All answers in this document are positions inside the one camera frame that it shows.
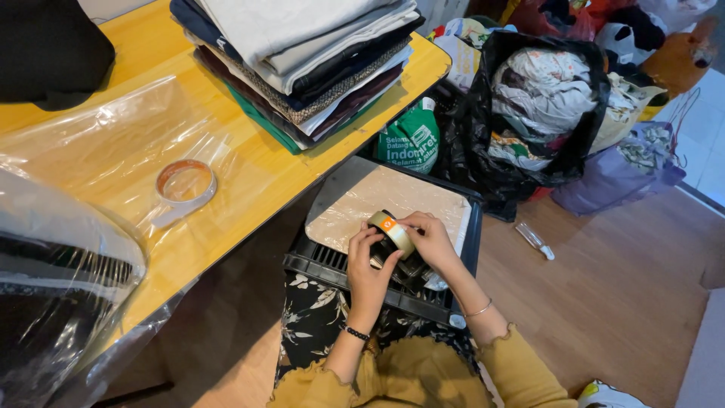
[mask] woman's left hand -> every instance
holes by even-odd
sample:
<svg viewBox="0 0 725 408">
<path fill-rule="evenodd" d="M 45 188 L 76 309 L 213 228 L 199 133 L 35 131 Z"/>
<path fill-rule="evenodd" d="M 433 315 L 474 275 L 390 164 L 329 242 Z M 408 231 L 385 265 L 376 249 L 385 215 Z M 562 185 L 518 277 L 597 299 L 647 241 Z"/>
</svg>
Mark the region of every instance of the woman's left hand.
<svg viewBox="0 0 725 408">
<path fill-rule="evenodd" d="M 382 269 L 373 268 L 370 265 L 370 246 L 384 237 L 375 232 L 374 227 L 368 228 L 368 223 L 363 221 L 360 232 L 350 238 L 347 259 L 347 281 L 350 283 L 352 298 L 347 325 L 366 335 L 370 335 L 378 319 L 388 281 L 403 254 L 402 250 L 397 250 L 385 260 Z"/>
</svg>

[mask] tape roll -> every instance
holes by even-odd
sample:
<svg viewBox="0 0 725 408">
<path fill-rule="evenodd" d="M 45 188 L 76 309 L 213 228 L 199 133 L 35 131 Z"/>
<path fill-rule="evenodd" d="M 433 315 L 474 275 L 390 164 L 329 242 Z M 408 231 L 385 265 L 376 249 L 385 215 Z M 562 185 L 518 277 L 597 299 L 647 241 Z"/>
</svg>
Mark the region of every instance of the tape roll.
<svg viewBox="0 0 725 408">
<path fill-rule="evenodd" d="M 177 201 L 172 200 L 166 195 L 166 184 L 171 180 L 173 176 L 187 170 L 200 170 L 210 175 L 210 182 L 207 188 L 194 198 L 189 200 Z M 152 219 L 151 223 L 156 228 L 165 228 L 172 224 L 179 218 L 189 215 L 199 208 L 203 207 L 209 200 L 214 197 L 217 192 L 217 179 L 214 176 L 214 171 L 203 162 L 194 159 L 179 160 L 171 163 L 161 170 L 156 178 L 156 193 L 164 204 L 171 207 L 170 211 L 167 211 L 160 216 Z"/>
<path fill-rule="evenodd" d="M 405 261 L 415 252 L 415 245 L 410 241 L 403 227 L 395 221 L 395 217 L 389 212 L 383 210 L 374 213 L 368 219 L 368 224 L 378 227 L 390 238 L 398 249 L 403 250 L 403 255 L 400 257 L 401 260 Z"/>
</svg>

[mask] floral pants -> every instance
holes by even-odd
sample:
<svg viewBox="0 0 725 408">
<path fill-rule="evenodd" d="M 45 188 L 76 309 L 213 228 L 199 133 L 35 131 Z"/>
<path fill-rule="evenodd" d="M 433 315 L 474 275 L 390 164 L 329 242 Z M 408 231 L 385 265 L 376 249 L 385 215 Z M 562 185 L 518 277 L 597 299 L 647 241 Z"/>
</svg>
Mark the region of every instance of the floral pants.
<svg viewBox="0 0 725 408">
<path fill-rule="evenodd" d="M 287 372 L 309 367 L 313 361 L 327 356 L 349 311 L 348 292 L 301 274 L 287 274 L 285 291 L 275 387 Z M 468 330 L 453 329 L 383 306 L 373 334 L 381 350 L 401 338 L 430 336 L 451 346 L 480 373 Z"/>
</svg>

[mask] laminate floor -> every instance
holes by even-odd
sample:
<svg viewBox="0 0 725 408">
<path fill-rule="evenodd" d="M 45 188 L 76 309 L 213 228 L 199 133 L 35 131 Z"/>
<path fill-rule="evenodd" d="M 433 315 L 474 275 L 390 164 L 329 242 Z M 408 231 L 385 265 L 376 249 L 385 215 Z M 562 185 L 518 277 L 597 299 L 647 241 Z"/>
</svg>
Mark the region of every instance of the laminate floor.
<svg viewBox="0 0 725 408">
<path fill-rule="evenodd" d="M 128 408 L 263 407 L 283 305 L 282 255 L 311 195 L 203 276 L 107 396 L 160 383 Z M 484 218 L 478 282 L 572 395 L 599 378 L 672 407 L 702 319 L 708 276 L 725 274 L 725 219 L 679 190 L 576 218 L 549 199 L 520 207 L 546 261 L 515 224 Z"/>
</svg>

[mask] wooden table top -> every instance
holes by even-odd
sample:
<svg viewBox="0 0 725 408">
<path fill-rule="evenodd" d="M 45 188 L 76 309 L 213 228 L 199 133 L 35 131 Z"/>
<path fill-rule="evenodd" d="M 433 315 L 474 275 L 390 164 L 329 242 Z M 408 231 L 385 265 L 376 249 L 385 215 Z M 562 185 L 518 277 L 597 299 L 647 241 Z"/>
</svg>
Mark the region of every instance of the wooden table top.
<svg viewBox="0 0 725 408">
<path fill-rule="evenodd" d="M 96 355 L 194 282 L 315 180 L 357 152 L 396 114 L 443 78 L 451 64 L 451 59 L 441 49 L 413 34 L 410 45 L 415 52 L 405 67 L 401 83 L 387 91 L 352 125 L 315 149 L 295 156 L 246 117 L 226 87 L 196 62 L 192 57 L 193 46 L 184 38 L 181 27 L 170 19 L 168 1 L 155 1 L 103 23 L 100 28 L 117 52 L 108 87 L 95 93 L 80 107 L 62 112 L 44 112 L 29 103 L 0 105 L 0 155 L 10 148 L 5 141 L 11 131 L 112 101 L 160 78 L 175 76 L 188 99 L 211 112 L 223 126 L 228 134 L 225 141 L 236 153 L 235 163 L 241 164 L 241 171 L 219 181 L 223 194 L 217 193 L 205 207 L 169 231 L 151 237 L 149 240 L 153 245 L 141 243 L 153 247 L 149 251 L 146 277 L 126 303 L 122 319 L 113 333 L 104 336 Z M 130 137 L 148 136 L 141 132 Z M 118 162 L 135 154 L 124 146 L 107 146 L 104 159 Z M 87 154 L 77 147 L 65 148 L 62 156 L 64 160 L 77 158 L 81 165 L 87 158 Z M 153 197 L 153 182 L 158 170 L 177 159 L 161 160 L 163 163 L 156 165 L 158 169 L 145 177 L 131 180 L 120 177 L 117 189 L 104 191 L 89 190 L 87 183 L 80 183 L 75 174 L 64 173 L 71 170 L 69 166 L 57 165 L 62 161 L 36 166 L 36 171 L 42 174 L 31 176 L 53 184 L 60 175 L 65 175 L 64 184 L 58 187 L 104 212 L 110 211 L 123 218 L 124 214 L 132 213 L 128 210 L 132 204 L 123 202 L 118 192 L 125 191 L 123 197 L 128 196 L 129 190 Z"/>
</svg>

